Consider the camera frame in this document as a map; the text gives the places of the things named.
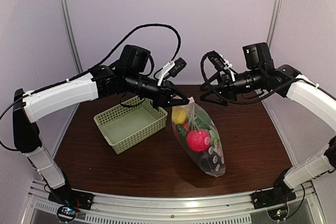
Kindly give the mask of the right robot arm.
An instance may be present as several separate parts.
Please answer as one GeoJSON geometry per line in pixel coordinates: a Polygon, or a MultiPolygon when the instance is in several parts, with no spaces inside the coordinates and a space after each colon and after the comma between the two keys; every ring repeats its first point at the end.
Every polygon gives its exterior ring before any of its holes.
{"type": "Polygon", "coordinates": [[[243,47],[247,71],[236,73],[222,55],[207,52],[200,62],[205,102],[227,106],[250,105],[273,94],[287,98],[313,113],[335,130],[335,97],[290,66],[274,66],[269,47],[260,42],[243,47]]]}

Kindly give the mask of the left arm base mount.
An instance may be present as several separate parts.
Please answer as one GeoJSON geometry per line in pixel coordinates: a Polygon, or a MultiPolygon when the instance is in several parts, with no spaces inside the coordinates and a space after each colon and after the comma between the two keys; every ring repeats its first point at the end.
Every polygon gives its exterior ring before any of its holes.
{"type": "Polygon", "coordinates": [[[69,188],[50,189],[48,200],[75,209],[90,210],[93,194],[69,188]]]}

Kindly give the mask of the green toy cucumber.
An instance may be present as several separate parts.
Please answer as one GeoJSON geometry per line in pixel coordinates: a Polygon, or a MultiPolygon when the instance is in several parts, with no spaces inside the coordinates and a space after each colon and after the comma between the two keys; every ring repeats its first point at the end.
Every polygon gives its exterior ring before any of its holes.
{"type": "Polygon", "coordinates": [[[182,127],[182,124],[175,125],[175,136],[178,140],[185,141],[188,133],[189,132],[182,127]]]}

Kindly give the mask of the clear zip top bag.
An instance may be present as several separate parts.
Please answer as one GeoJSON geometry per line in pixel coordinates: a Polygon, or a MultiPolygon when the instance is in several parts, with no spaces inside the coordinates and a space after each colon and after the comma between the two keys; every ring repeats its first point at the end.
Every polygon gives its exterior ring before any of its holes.
{"type": "Polygon", "coordinates": [[[174,135],[193,162],[207,175],[220,177],[226,165],[218,129],[193,97],[186,105],[172,108],[174,135]]]}

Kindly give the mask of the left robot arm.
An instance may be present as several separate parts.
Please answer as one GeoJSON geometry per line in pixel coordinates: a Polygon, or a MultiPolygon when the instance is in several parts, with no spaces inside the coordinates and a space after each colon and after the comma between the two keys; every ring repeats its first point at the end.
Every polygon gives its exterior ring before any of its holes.
{"type": "Polygon", "coordinates": [[[109,66],[98,65],[81,77],[66,80],[54,87],[15,92],[13,135],[15,147],[23,153],[64,205],[76,197],[69,189],[66,177],[45,149],[40,139],[37,121],[43,117],[81,102],[102,99],[114,94],[134,93],[152,100],[153,107],[168,108],[188,104],[188,98],[165,76],[175,77],[186,62],[182,58],[169,61],[160,71],[158,80],[143,75],[150,51],[126,45],[120,58],[109,66]]]}

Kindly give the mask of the yellow toy corn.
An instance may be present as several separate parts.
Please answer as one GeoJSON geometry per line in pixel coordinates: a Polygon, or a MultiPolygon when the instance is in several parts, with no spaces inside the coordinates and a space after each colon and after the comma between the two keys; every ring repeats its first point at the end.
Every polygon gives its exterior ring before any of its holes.
{"type": "Polygon", "coordinates": [[[184,124],[187,121],[187,114],[183,109],[173,108],[172,110],[172,122],[174,124],[184,124]]]}

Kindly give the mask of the green toy cabbage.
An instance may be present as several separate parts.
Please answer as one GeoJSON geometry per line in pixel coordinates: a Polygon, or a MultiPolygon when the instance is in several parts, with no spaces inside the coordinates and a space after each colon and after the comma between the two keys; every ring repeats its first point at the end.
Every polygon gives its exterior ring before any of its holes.
{"type": "Polygon", "coordinates": [[[211,146],[215,146],[220,141],[218,131],[217,130],[209,130],[209,135],[210,135],[211,146]]]}

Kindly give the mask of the purple toy eggplant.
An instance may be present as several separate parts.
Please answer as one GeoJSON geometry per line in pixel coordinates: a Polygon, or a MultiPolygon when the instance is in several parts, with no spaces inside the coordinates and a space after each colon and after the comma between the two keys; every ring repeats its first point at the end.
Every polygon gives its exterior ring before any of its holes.
{"type": "Polygon", "coordinates": [[[226,172],[224,157],[217,152],[198,153],[196,163],[205,174],[213,177],[222,176],[226,172]]]}

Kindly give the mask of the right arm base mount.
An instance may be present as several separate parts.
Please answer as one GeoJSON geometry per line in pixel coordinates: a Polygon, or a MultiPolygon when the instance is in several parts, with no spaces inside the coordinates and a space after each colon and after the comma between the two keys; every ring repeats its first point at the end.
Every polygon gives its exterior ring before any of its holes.
{"type": "Polygon", "coordinates": [[[251,194],[251,200],[255,209],[268,208],[284,204],[296,199],[292,189],[275,186],[272,189],[257,190],[251,194]]]}

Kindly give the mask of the red toy strawberry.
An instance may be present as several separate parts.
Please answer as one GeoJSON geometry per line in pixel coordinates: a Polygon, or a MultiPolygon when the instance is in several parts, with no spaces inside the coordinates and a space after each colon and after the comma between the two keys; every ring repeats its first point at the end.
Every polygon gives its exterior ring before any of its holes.
{"type": "Polygon", "coordinates": [[[185,123],[182,125],[182,127],[183,127],[186,131],[188,131],[188,132],[191,131],[191,128],[189,127],[189,124],[188,124],[187,122],[185,122],[185,123]]]}

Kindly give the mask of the red toy apple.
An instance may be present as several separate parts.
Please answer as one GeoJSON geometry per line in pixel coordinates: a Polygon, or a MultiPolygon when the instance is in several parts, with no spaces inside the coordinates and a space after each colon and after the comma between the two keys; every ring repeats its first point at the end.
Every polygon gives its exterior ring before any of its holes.
{"type": "Polygon", "coordinates": [[[210,135],[206,130],[190,131],[186,137],[188,147],[194,152],[203,152],[210,146],[210,135]]]}

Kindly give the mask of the green toy bell pepper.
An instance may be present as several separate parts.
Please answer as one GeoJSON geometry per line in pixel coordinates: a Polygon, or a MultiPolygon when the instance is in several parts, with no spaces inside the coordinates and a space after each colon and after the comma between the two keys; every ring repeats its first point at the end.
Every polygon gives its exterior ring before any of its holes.
{"type": "Polygon", "coordinates": [[[197,112],[194,115],[194,128],[201,130],[209,130],[212,126],[212,120],[206,112],[197,112]]]}

